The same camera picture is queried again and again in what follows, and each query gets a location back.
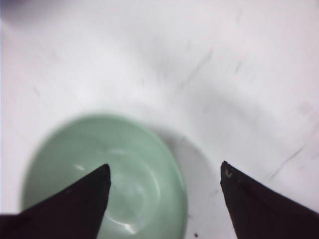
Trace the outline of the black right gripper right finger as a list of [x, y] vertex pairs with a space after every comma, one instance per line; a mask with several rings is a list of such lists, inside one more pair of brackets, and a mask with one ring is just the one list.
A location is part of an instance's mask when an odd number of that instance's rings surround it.
[[317, 239], [319, 215], [224, 161], [220, 185], [239, 239]]

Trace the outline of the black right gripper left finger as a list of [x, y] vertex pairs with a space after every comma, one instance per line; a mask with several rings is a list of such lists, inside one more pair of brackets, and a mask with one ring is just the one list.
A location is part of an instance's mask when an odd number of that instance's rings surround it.
[[103, 164], [62, 191], [0, 216], [2, 239], [95, 239], [107, 208], [111, 172]]

